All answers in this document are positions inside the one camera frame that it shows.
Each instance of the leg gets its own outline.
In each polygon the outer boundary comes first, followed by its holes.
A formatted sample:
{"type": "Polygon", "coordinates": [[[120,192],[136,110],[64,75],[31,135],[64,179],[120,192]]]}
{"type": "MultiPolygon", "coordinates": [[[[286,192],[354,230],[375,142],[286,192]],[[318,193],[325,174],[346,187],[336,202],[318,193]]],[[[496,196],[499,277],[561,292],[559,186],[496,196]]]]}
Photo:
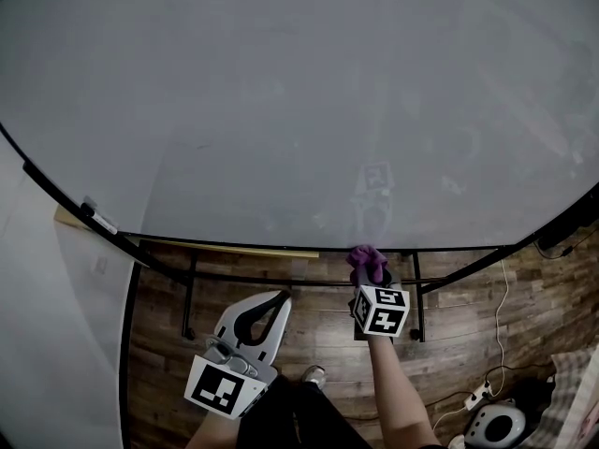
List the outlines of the leg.
{"type": "Polygon", "coordinates": [[[299,385],[296,390],[295,412],[298,417],[299,438],[303,445],[314,449],[371,447],[335,409],[316,382],[303,382],[299,385]]]}
{"type": "Polygon", "coordinates": [[[291,383],[279,376],[268,392],[241,419],[238,449],[299,448],[293,424],[291,383]]]}

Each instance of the human arm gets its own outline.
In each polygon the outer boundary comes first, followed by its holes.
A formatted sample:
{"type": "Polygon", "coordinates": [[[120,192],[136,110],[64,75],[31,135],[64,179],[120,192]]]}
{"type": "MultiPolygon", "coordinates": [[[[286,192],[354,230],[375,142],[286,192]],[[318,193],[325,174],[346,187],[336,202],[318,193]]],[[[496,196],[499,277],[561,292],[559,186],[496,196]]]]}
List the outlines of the human arm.
{"type": "Polygon", "coordinates": [[[185,449],[235,449],[240,422],[208,413],[185,449]]]}
{"type": "Polygon", "coordinates": [[[438,445],[427,410],[389,338],[368,336],[373,363],[374,395],[387,449],[419,449],[438,445]]]}

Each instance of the white device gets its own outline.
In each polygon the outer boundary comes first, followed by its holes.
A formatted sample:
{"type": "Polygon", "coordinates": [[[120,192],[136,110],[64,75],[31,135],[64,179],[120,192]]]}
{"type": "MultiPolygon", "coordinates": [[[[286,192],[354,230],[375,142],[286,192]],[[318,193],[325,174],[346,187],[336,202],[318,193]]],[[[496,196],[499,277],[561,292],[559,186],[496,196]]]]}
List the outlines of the white device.
{"type": "Polygon", "coordinates": [[[478,410],[465,442],[475,449],[507,449],[516,443],[526,427],[526,416],[513,403],[502,401],[478,410]]]}
{"type": "Polygon", "coordinates": [[[397,338],[410,311],[410,294],[395,283],[390,288],[362,284],[353,314],[364,334],[397,338]]]}
{"type": "Polygon", "coordinates": [[[196,356],[187,379],[185,398],[228,419],[244,416],[266,393],[278,372],[271,366],[291,312],[286,291],[260,293],[229,306],[196,356]],[[262,334],[252,325],[274,310],[262,334]]]}

